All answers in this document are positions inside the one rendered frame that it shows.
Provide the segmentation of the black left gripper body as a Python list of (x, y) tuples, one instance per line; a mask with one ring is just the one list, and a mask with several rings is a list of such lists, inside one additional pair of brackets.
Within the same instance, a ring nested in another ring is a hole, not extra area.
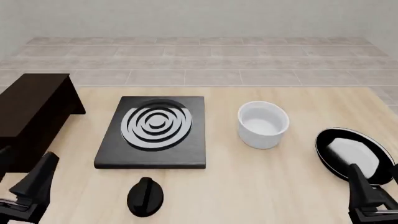
[(47, 202), (37, 203), (26, 198), (16, 201), (0, 198), (0, 224), (8, 224), (10, 220), (38, 224), (46, 210)]

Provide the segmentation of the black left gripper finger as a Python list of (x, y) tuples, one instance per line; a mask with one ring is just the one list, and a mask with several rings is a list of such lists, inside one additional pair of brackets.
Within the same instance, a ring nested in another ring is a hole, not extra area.
[(59, 157), (47, 152), (35, 167), (9, 189), (16, 195), (16, 203), (49, 203), (50, 188)]

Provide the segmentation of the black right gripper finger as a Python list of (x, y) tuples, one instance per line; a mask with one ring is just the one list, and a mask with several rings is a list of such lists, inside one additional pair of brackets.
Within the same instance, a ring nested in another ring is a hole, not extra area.
[(389, 208), (386, 191), (381, 187), (374, 188), (369, 184), (357, 164), (349, 166), (348, 182), (349, 208), (377, 208), (382, 205)]

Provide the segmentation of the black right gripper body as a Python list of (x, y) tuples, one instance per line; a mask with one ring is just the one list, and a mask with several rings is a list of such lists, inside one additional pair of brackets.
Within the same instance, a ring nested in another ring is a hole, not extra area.
[(398, 203), (385, 203), (387, 210), (363, 207), (349, 203), (349, 217), (352, 224), (398, 224)]

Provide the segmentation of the dark brown wooden cabinet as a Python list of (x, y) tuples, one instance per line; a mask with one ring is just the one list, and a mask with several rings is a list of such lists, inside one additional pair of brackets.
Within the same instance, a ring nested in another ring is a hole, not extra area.
[(25, 73), (0, 94), (0, 171), (28, 173), (68, 117), (85, 108), (67, 73)]

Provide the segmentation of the white bowl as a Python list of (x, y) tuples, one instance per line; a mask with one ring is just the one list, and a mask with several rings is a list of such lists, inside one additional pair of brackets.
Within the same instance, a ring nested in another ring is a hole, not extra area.
[(238, 134), (248, 146), (271, 149), (280, 143), (290, 119), (279, 106), (266, 101), (251, 101), (238, 109)]

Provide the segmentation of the black plate with white centre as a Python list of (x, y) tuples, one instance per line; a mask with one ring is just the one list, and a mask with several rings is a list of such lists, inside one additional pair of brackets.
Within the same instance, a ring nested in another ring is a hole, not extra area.
[(318, 133), (315, 149), (322, 164), (338, 178), (348, 180), (348, 168), (356, 164), (369, 184), (380, 186), (393, 180), (396, 165), (383, 145), (349, 128), (326, 128)]

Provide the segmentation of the round black stove knob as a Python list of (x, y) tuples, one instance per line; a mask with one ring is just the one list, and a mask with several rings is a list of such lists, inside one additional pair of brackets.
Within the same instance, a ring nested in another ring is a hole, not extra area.
[(150, 177), (143, 177), (127, 195), (127, 207), (139, 218), (152, 216), (161, 208), (164, 192), (160, 184)]

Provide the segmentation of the flat black stove plate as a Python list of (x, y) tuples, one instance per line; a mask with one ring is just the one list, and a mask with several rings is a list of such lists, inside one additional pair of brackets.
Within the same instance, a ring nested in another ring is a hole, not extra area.
[(204, 169), (203, 96), (122, 96), (96, 169)]

